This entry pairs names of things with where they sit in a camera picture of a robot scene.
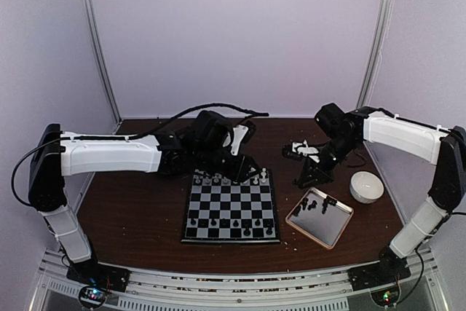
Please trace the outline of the black white chess board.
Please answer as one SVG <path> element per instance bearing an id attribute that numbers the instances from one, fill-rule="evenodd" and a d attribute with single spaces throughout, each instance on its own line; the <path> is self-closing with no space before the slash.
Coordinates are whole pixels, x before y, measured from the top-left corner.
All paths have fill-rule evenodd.
<path id="1" fill-rule="evenodd" d="M 197 225 L 192 227 L 190 219 Z M 217 226 L 210 224 L 217 220 Z M 229 228 L 220 228 L 220 220 L 229 219 Z M 233 221 L 240 222 L 233 227 Z M 255 220 L 261 225 L 255 226 Z M 264 219 L 272 219 L 272 234 L 266 235 L 268 227 Z M 246 227 L 251 235 L 244 236 Z M 262 168 L 257 175 L 242 183 L 235 183 L 219 174 L 211 176 L 196 170 L 191 178 L 186 210 L 181 231 L 182 243 L 222 244 L 267 244 L 280 242 L 280 225 L 277 215 L 275 186 L 272 171 Z"/>

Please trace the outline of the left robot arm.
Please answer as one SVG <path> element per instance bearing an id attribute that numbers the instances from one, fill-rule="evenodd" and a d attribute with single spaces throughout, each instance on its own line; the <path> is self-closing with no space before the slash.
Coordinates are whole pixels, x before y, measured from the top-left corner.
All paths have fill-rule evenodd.
<path id="1" fill-rule="evenodd" d="M 171 176 L 203 170 L 243 182 L 258 171 L 253 158 L 240 153 L 255 131 L 250 119 L 233 125 L 208 110 L 175 132 L 158 127 L 138 135 L 81 135 L 51 124 L 31 159 L 28 200 L 51 226 L 71 267 L 88 284 L 97 285 L 105 270 L 68 206 L 66 176 L 117 171 Z"/>

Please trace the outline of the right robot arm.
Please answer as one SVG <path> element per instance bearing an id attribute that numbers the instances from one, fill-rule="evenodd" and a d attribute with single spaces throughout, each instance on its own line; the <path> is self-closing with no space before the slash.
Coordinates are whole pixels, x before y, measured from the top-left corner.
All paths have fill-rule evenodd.
<path id="1" fill-rule="evenodd" d="M 317 126 L 327 141 L 312 145 L 298 141 L 282 148 L 284 157 L 303 160 L 296 179 L 301 189 L 333 181 L 335 167 L 366 144 L 381 150 L 380 169 L 391 167 L 396 178 L 404 176 L 410 187 L 422 180 L 426 198 L 412 217 L 382 250 L 373 275 L 388 283 L 401 271 L 401 262 L 440 227 L 465 196 L 465 128 L 417 122 L 383 108 L 360 107 L 344 112 L 335 103 L 320 108 Z"/>

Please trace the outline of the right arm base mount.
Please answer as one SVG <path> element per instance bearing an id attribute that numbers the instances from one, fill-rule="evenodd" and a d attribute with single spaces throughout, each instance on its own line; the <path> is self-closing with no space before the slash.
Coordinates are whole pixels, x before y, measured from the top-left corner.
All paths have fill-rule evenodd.
<path id="1" fill-rule="evenodd" d="M 347 273 L 353 291 L 383 286 L 411 276 L 408 267 L 402 268 L 399 272 L 383 272 L 380 263 L 353 267 Z"/>

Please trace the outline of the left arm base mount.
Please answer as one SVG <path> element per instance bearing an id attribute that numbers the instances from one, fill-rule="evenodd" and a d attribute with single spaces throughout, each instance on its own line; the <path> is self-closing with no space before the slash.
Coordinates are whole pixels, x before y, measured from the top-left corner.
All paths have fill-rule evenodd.
<path id="1" fill-rule="evenodd" d="M 130 271 L 120 267 L 98 264 L 96 267 L 68 268 L 66 277 L 81 284 L 95 286 L 104 291 L 125 292 L 130 279 Z"/>

